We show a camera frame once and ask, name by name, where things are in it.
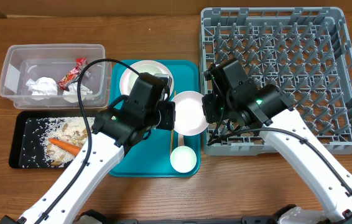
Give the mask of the red snack wrapper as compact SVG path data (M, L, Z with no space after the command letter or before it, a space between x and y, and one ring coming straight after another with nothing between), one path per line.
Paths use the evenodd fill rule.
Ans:
M86 62L86 57L85 58L77 58L75 60L76 62L76 67L70 70L58 83L57 86L61 90L68 91L69 88L68 86L71 85L72 83L75 83L78 81L78 78L80 76L80 73L82 70L88 65Z

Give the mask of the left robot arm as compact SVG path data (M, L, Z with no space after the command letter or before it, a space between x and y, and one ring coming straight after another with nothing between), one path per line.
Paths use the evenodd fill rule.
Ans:
M17 220L0 223L72 223L103 178L151 129L172 130L172 77L141 73L130 94L115 99L87 127L88 139L51 188Z

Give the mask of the white bowl with food scraps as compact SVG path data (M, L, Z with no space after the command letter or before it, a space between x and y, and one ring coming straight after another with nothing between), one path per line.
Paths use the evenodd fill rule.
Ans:
M194 136L202 133L207 127L203 113L203 95L195 91L183 91L175 95L174 130L184 136Z

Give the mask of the orange carrot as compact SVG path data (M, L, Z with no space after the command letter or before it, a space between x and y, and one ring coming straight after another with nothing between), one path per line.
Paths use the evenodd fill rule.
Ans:
M61 149L63 149L64 151L69 152L70 154L77 156L78 153L81 150L81 147L78 147L76 145L61 141L59 139L55 139L55 138L49 138L49 142L60 147Z

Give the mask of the white napkin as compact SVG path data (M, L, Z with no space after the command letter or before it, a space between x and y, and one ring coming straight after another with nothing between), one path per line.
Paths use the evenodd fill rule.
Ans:
M58 93L58 86L53 78L41 77L36 81L29 79L26 85L32 96L37 96L35 100L48 99L48 96L56 96Z
M69 103L78 103L78 83L72 83L68 86L68 91L63 91L63 99L68 101ZM84 85L80 87L81 99L85 100L86 98L89 100L92 98L93 92Z

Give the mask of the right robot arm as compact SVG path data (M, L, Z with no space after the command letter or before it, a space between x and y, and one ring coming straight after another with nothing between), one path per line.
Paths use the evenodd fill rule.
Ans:
M259 135L285 158L322 206L314 211L288 205L269 216L268 223L352 223L352 174L309 130L279 87L258 88L236 58L211 64L204 77L214 88L202 99L207 122L229 119L240 127L226 135L214 131L208 144L242 133Z

